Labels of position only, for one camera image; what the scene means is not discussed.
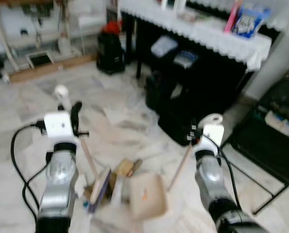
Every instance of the cable connector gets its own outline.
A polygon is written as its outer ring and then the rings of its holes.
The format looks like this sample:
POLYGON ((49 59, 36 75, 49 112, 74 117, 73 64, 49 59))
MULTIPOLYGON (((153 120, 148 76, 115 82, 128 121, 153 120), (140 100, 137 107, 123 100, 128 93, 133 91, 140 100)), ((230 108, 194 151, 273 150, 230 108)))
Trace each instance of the cable connector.
POLYGON ((49 164, 49 162, 51 161, 52 155, 53 155, 53 152, 47 151, 47 153, 46 153, 46 163, 47 164, 49 164))
POLYGON ((47 132, 46 130, 46 125, 44 123, 44 120, 39 120, 34 124, 35 127, 37 127, 40 131, 41 134, 45 134, 47 132))
POLYGON ((191 142, 192 146, 198 143, 203 132, 197 128, 197 121, 195 118, 191 119, 190 132, 186 135, 186 139, 191 142))

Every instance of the black cable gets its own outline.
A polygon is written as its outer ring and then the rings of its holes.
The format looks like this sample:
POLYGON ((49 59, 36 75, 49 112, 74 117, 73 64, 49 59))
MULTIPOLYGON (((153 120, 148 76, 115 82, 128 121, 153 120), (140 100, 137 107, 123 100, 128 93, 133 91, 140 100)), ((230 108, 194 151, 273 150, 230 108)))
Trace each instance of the black cable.
MULTIPOLYGON (((47 168, 47 166, 48 166, 48 164, 45 164, 36 174, 34 174, 32 177, 30 177, 30 179, 24 184, 24 187, 23 187, 23 189, 22 189, 22 197, 23 197, 23 200, 24 200, 25 204, 27 205, 27 207, 28 207, 29 209, 31 209, 31 207, 30 207, 30 205, 29 205, 29 203, 28 203, 28 201, 27 201, 27 198, 26 198, 26 189, 27 189, 27 188, 30 188, 30 187, 29 187, 30 182, 31 182, 34 178, 36 178, 41 172, 43 172, 44 169, 47 168)), ((37 223, 37 215, 36 215, 36 213, 34 212, 32 215, 33 215, 33 218, 34 218, 35 223, 37 223)))
MULTIPOLYGON (((15 146, 15 139, 16 139, 16 136, 24 129, 27 129, 27 128, 30 128, 30 127, 35 127, 36 125, 35 124, 31 124, 31 125, 26 125, 26 126, 23 126, 22 128, 18 129, 13 137, 12 137, 12 141, 11 141, 11 160, 12 160, 12 163, 14 165, 14 168, 15 170, 17 171, 18 175, 20 176, 20 178, 22 179, 22 181, 24 182, 24 184, 26 184, 26 180, 23 176, 23 174, 21 173, 21 171, 19 170, 18 166, 17 166, 17 163, 16 163, 16 160, 15 160, 15 153, 14 153, 14 146, 15 146)), ((34 194, 33 190, 29 187, 29 185, 27 186, 30 194, 32 195, 32 198, 34 200, 34 203, 36 204, 36 207, 37 209, 39 209, 39 203, 38 203, 38 200, 36 198, 36 195, 34 194)), ((30 212, 32 213, 33 217, 35 218, 35 220, 37 219, 36 217, 36 213, 34 212, 33 208, 28 204, 28 202, 26 201, 25 204, 27 205, 27 207, 29 208, 30 212)))
POLYGON ((238 208, 241 209, 241 204, 240 204, 240 200, 238 198, 238 194, 237 194, 237 188, 236 188, 236 184, 235 184, 235 179, 234 179, 234 173, 233 173, 233 169, 232 169, 232 166, 229 162, 229 160, 227 159, 226 155, 224 154, 224 152, 222 151, 222 149, 211 139, 209 138, 208 136, 204 135, 203 132, 199 131, 198 132, 204 136, 205 138, 207 138, 209 141, 211 141, 218 149, 218 152, 221 154, 221 156, 224 158, 225 162, 226 162, 226 165, 228 167, 228 170, 230 171, 230 176, 231 176, 231 181, 232 181, 232 186, 233 186, 233 191, 234 191, 234 196, 235 196, 235 201, 236 201, 236 204, 238 206, 238 208))

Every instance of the white tiled floor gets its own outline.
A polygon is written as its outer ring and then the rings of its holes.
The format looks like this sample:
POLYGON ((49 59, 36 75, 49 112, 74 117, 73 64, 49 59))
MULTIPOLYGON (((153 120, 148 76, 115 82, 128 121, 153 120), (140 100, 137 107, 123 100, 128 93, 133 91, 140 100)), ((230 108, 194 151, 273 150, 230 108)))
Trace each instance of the white tiled floor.
MULTIPOLYGON (((69 88, 73 101, 81 100, 83 109, 80 123, 90 131, 89 149, 101 171, 107 166, 115 168, 123 158, 144 160, 142 171, 154 171, 169 183, 185 148, 173 142, 157 125, 158 116, 145 105, 145 93, 134 79, 135 66, 130 65, 123 74, 107 76, 100 73, 94 63, 59 73, 47 75, 23 84, 7 85, 0 81, 0 233, 34 231, 34 222, 21 199, 22 182, 10 160, 10 140, 20 126, 35 122, 57 106, 51 95, 55 85, 62 83, 69 88)), ((235 104, 225 114, 225 134, 242 117, 248 106, 235 104)), ((45 160, 50 144, 36 130, 21 133, 16 142, 16 159, 26 177, 37 171, 45 160)), ((230 146, 225 148, 229 159, 244 168, 266 187, 275 191, 281 183, 242 157, 230 146)), ((89 170, 81 149, 77 163, 89 182, 94 177, 89 170)), ((232 193, 226 166, 225 184, 232 193)), ((203 209, 198 186, 194 180, 195 160, 169 194, 172 215, 144 225, 145 232, 215 232, 214 224, 203 209)), ((234 169, 241 205, 250 213, 269 195, 251 180, 234 169)), ((38 197, 44 190, 45 175, 32 184, 38 197)), ((272 233, 289 233, 289 189, 256 217, 256 221, 272 233)), ((77 201, 70 232, 124 233, 137 231, 128 209, 100 208, 90 223, 81 202, 77 201)))

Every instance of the wooden baseboard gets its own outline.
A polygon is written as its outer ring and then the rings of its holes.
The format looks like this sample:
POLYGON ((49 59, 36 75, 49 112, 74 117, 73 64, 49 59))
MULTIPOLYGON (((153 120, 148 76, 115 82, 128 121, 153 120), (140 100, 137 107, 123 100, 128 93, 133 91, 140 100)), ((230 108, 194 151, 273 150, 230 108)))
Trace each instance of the wooden baseboard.
POLYGON ((62 69, 69 69, 72 67, 76 67, 91 61, 95 61, 96 56, 95 55, 86 55, 86 56, 80 56, 75 58, 70 58, 63 60, 61 62, 57 62, 54 64, 48 64, 36 67, 35 69, 30 68, 27 70, 23 70, 14 74, 10 75, 10 82, 11 83, 20 83, 25 82, 32 79, 37 79, 40 76, 50 74, 62 69))

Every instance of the red object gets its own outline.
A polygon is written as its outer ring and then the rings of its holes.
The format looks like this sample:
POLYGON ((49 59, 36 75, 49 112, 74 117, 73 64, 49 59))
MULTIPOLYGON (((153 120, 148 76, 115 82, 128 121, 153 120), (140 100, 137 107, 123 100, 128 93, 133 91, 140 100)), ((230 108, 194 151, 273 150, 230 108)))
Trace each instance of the red object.
POLYGON ((110 21, 105 27, 102 28, 104 33, 112 33, 119 35, 122 29, 122 21, 110 21))

